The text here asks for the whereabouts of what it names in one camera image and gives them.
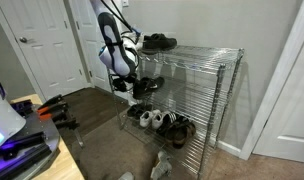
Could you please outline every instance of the floor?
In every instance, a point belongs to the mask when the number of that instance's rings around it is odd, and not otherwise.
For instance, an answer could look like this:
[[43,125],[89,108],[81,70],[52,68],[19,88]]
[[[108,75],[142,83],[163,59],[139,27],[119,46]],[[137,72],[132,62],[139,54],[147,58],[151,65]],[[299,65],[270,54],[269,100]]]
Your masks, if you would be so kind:
[[[60,133],[87,179],[117,179],[127,170],[133,172],[138,180],[149,179],[156,151],[129,133],[118,130],[116,119],[113,118],[115,109],[111,95],[97,89],[84,89],[65,99],[81,124],[79,130],[86,148],[81,149],[68,130],[60,130]],[[118,106],[122,110],[127,108],[121,101]],[[172,165],[172,175],[163,179],[190,179],[189,171],[175,163]],[[304,163],[259,155],[251,155],[248,161],[244,161],[217,150],[206,172],[204,179],[211,180],[304,180]]]

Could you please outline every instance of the desk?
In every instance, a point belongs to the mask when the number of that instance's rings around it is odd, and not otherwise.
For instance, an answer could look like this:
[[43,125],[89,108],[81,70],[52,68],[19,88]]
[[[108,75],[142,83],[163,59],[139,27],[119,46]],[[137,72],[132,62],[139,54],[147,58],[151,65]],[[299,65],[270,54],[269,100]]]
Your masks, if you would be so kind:
[[[31,99],[33,104],[42,104],[39,96],[36,94],[12,100],[11,103],[26,99]],[[60,153],[56,156],[56,159],[52,162],[51,166],[47,170],[40,172],[40,174],[38,174],[33,179],[84,180],[78,166],[76,165],[62,138],[60,138],[58,149]]]

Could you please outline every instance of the black strap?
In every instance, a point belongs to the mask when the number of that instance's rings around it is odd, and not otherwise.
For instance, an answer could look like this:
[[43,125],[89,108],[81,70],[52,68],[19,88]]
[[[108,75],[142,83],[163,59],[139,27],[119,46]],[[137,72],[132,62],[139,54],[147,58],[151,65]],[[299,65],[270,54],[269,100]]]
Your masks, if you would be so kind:
[[108,43],[108,42],[106,42],[105,45],[106,46],[121,46],[121,45],[123,45],[123,40],[120,41],[120,42],[114,42],[114,43]]

